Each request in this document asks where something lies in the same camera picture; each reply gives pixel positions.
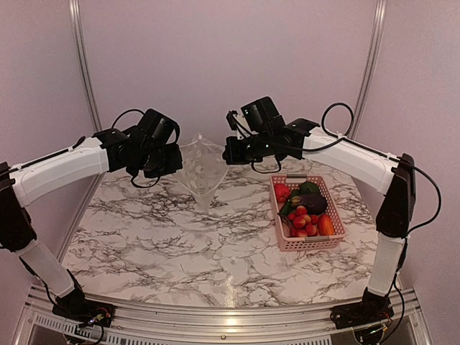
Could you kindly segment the clear zip top bag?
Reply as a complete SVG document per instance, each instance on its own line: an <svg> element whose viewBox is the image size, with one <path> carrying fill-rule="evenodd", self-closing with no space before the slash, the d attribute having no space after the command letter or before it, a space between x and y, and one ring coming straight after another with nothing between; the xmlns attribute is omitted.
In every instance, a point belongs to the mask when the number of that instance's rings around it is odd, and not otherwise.
<svg viewBox="0 0 460 345"><path fill-rule="evenodd" d="M197 133L190 143L180 146L183 168L175 179L195 199L199 209L207 212L229 167L222 154L224 147Z"/></svg>

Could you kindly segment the pink plastic basket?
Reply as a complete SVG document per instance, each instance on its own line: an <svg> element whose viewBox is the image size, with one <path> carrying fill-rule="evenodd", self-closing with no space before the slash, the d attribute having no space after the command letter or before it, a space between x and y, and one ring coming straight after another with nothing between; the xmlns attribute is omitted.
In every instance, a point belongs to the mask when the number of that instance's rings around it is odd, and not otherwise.
<svg viewBox="0 0 460 345"><path fill-rule="evenodd" d="M306 181L317 184L320 188L321 195L328 201L328 208L324 212L331 217L333 227L335 228L335 234L333 236L313 236L313 237L289 237L288 227L282 222L281 216L288 215L291 211L297 207L293 207L290 204L292 198L285 203L278 203L275 197L273 185L275 183L285 184L292 189L298 187L301 183ZM288 174L288 175L271 175L270 176L270 201L272 206L272 213L275 219L275 228L277 234L277 240L279 248L283 252L301 251L301 250L314 250L314 249L328 249L334 248L346 234L344 225L339 217L336 205L334 203L328 188L326 187L325 181L321 176L317 175L299 175L299 174Z"/></svg>

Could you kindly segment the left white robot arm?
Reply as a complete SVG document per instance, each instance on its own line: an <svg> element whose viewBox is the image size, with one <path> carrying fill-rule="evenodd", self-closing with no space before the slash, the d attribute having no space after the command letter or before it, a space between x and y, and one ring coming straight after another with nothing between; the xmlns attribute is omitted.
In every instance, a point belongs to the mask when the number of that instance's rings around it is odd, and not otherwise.
<svg viewBox="0 0 460 345"><path fill-rule="evenodd" d="M91 313L77 280L37 239L26 207L61 187L87 177L126 170L132 177L160 178L182 168L177 143L155 139L134 127L107 129L48 156L1 164L1 248L15 253L55 294L59 309L83 320Z"/></svg>

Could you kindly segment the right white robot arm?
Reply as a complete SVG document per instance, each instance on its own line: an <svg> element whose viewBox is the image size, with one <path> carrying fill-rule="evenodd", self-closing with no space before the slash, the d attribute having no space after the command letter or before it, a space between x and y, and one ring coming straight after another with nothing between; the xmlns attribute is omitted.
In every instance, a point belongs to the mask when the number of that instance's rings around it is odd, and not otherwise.
<svg viewBox="0 0 460 345"><path fill-rule="evenodd" d="M231 111L226 120L239 133L226 138L223 158L229 165L254 164L268 156L307 159L350 175L384 196L376 220L379 235L373 271L356 306L361 321L373 321L384 310L384 301L403 263L415 205L413 158L384 154L306 119L289 124L281 118L242 124Z"/></svg>

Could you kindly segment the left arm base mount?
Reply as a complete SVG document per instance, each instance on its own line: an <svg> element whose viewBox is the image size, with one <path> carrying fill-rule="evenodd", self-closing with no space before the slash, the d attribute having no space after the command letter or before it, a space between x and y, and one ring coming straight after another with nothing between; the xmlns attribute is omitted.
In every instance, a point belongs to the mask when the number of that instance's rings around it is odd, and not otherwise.
<svg viewBox="0 0 460 345"><path fill-rule="evenodd" d="M52 307L52 313L57 316L69 318L85 326L94 324L109 328L114 317L115 306L94 300L84 300L71 307L57 305Z"/></svg>

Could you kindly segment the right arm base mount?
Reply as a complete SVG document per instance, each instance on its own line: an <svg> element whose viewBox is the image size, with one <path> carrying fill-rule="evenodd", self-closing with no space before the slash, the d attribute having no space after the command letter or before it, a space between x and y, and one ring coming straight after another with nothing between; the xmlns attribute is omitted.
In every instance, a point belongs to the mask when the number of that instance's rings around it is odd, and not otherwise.
<svg viewBox="0 0 460 345"><path fill-rule="evenodd" d="M387 301L383 305L377 302L357 302L337 305L331 309L330 319L336 329L363 326L394 316L392 306Z"/></svg>

